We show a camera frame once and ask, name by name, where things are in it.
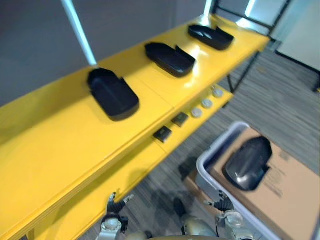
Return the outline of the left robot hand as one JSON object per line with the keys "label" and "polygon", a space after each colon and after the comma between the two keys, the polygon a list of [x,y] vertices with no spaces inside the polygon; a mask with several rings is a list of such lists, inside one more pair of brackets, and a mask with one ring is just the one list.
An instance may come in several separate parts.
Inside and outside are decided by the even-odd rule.
{"label": "left robot hand", "polygon": [[107,201],[106,214],[119,214],[121,210],[127,205],[127,203],[134,198],[134,194],[130,194],[123,200],[115,202],[116,192],[113,192]]}

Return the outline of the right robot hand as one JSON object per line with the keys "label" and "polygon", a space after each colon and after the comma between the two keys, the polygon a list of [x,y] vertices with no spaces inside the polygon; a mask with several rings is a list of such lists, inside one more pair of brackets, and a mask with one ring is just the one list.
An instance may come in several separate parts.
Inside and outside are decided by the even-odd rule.
{"label": "right robot hand", "polygon": [[203,203],[207,206],[214,207],[215,209],[224,213],[226,211],[233,211],[235,209],[230,198],[222,190],[218,191],[218,195],[220,197],[219,201],[212,202],[209,200],[204,200]]}

